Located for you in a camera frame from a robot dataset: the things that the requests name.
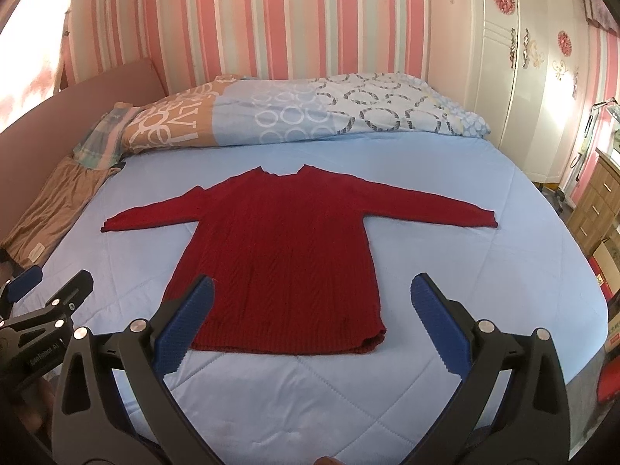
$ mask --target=plaid cloth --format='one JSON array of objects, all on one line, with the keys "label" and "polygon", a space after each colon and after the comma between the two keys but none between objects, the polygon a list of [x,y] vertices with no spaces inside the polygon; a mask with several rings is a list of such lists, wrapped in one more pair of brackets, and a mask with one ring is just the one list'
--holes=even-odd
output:
[{"label": "plaid cloth", "polygon": [[73,159],[93,170],[113,167],[122,154],[121,137],[126,126],[143,108],[128,103],[116,103],[73,149]]}]

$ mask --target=sweater's left sleeve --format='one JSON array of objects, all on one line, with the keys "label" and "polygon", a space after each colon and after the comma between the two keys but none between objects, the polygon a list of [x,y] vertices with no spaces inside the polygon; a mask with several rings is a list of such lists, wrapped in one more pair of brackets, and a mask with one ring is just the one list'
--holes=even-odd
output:
[{"label": "sweater's left sleeve", "polygon": [[383,183],[346,177],[352,200],[365,214],[461,227],[497,227],[495,213],[436,194],[401,189]]},{"label": "sweater's left sleeve", "polygon": [[204,199],[205,190],[202,187],[194,187],[178,198],[123,211],[107,219],[101,232],[131,231],[195,222],[200,219]]}]

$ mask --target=clothing tag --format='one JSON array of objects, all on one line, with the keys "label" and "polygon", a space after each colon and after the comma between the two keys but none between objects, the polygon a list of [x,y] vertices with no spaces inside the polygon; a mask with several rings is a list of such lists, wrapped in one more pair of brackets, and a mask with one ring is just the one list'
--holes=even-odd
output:
[{"label": "clothing tag", "polygon": [[32,251],[30,252],[30,255],[28,256],[28,258],[34,264],[36,262],[36,259],[41,257],[41,254],[43,253],[44,250],[45,250],[45,246],[41,245],[41,243],[37,243],[36,246],[32,248]]}]

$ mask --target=cable knit pattern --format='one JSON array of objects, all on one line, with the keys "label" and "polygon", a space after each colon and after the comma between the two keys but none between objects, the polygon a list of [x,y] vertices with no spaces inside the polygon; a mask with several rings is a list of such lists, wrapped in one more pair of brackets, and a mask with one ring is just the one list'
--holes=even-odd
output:
[{"label": "cable knit pattern", "polygon": [[194,187],[128,209],[101,231],[198,221],[163,297],[180,297],[198,274],[215,280],[194,349],[365,353],[386,333],[365,215],[497,227],[492,211],[469,203],[306,165],[294,175],[256,168]]}]

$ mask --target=blue gripper pad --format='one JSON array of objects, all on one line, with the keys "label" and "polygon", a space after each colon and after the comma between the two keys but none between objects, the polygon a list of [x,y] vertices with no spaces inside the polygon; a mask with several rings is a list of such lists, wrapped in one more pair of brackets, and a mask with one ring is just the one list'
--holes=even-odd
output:
[{"label": "blue gripper pad", "polygon": [[211,308],[215,288],[204,277],[179,306],[153,345],[153,370],[160,376],[175,372]]},{"label": "blue gripper pad", "polygon": [[467,377],[471,369],[469,340],[446,307],[446,298],[428,276],[411,282],[411,303],[449,372]]},{"label": "blue gripper pad", "polygon": [[7,285],[7,301],[15,304],[42,281],[43,270],[39,266],[32,266]]}]

